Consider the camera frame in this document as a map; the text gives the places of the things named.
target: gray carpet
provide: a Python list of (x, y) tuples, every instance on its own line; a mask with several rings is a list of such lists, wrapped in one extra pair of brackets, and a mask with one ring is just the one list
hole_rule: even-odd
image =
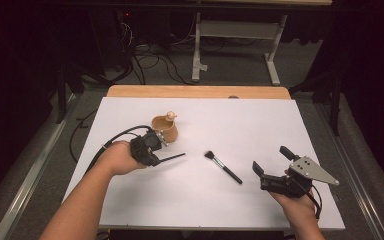
[[(199, 85), (270, 85), (268, 72), (262, 61), (264, 42), (258, 42), (249, 46), (239, 45), (249, 43), (234, 40), (236, 44), (230, 44), (219, 51), (213, 51), (220, 47), (217, 43), (204, 44), (203, 49), (208, 52), (202, 53), (201, 62), (209, 65), (207, 72), (201, 73)], [(282, 86), (290, 87), (302, 82), (309, 67), (317, 53), (319, 44), (308, 44), (301, 46), (296, 42), (281, 44), (275, 63)], [(192, 67), (192, 49), (173, 48), (165, 51), (176, 64), (178, 74), (185, 81), (190, 81)], [(175, 69), (167, 58), (160, 55), (144, 53), (147, 57), (138, 57), (144, 69), (147, 84), (178, 85), (181, 80), (175, 73)], [(167, 73), (167, 62), (173, 80)], [(138, 76), (142, 77), (136, 67), (137, 75), (132, 73), (126, 79), (119, 81), (120, 84), (138, 84)], [(108, 77), (117, 73), (108, 69)], [(59, 207), (60, 201), (65, 193), (71, 174), (75, 168), (75, 162), (69, 151), (70, 138), (78, 125), (77, 118), (84, 118), (99, 106), (100, 100), (106, 94), (106, 89), (98, 86), (87, 85), (87, 90), (78, 96), (78, 102), (71, 115), (68, 116), (67, 124), (61, 136), (53, 147), (48, 164), (43, 175), (37, 183), (34, 193), (28, 201), (27, 206), (20, 215), (17, 224), (14, 225), (9, 239), (37, 239), (43, 231), (53, 213)], [(358, 176), (363, 179), (364, 190), (370, 196), (374, 208), (377, 210), (380, 220), (384, 225), (384, 175), (371, 155), (358, 126), (352, 118), (352, 113), (346, 105), (346, 100), (341, 101), (341, 112), (339, 117), (340, 137), (334, 137), (327, 127), (324, 112), (326, 106), (312, 103), (310, 94), (299, 93), (293, 96), (302, 114), (313, 146), (316, 150), (322, 167), (331, 172), (341, 180), (341, 185), (332, 187), (331, 191), (337, 199), (337, 205), (345, 222), (346, 230), (326, 232), (327, 239), (381, 239), (375, 230), (368, 224), (368, 219), (361, 210), (361, 202), (356, 198), (356, 190), (353, 189), (352, 181), (344, 165), (343, 153), (338, 150), (338, 141), (342, 144), (352, 164), (358, 169)], [(52, 134), (55, 127), (56, 112), (51, 115), (49, 121), (37, 133), (31, 144), (25, 149), (19, 160), (14, 164), (12, 170), (0, 187), (0, 221), (8, 209), (13, 197), (18, 191), (27, 172), (34, 160), (40, 154), (44, 143)], [(93, 116), (85, 120), (85, 125), (90, 126)], [(73, 136), (72, 149), (78, 158), (90, 128), (79, 128)]]

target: brush bristles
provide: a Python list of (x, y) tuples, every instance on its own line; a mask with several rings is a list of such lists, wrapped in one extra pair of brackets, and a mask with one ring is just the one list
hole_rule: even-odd
[(211, 151), (208, 151), (207, 153), (205, 153), (204, 156), (207, 157), (207, 158), (209, 158), (209, 159), (213, 159), (213, 158), (214, 158), (214, 153), (211, 152)]

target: person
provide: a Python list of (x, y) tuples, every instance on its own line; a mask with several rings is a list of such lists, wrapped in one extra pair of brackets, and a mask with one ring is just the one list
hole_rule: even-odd
[[(105, 194), (112, 177), (143, 168), (146, 166), (131, 156), (129, 142), (114, 142), (69, 194), (40, 239), (96, 239)], [(324, 239), (314, 214), (314, 204), (307, 196), (288, 198), (277, 193), (270, 194), (282, 206), (296, 239)]]

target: brush handle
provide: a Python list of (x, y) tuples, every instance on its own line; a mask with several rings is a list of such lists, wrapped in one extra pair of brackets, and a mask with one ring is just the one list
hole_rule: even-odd
[(224, 166), (223, 170), (226, 171), (233, 179), (235, 179), (236, 182), (238, 182), (239, 184), (242, 184), (242, 180), (240, 178), (238, 178), (238, 176), (236, 176), (232, 171), (230, 171), (229, 168)]

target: person's left arm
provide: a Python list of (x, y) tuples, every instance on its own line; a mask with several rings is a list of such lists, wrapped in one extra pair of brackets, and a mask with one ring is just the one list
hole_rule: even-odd
[(144, 167), (130, 155), (128, 142), (113, 143), (73, 189), (40, 239), (96, 239), (102, 205), (112, 177)]

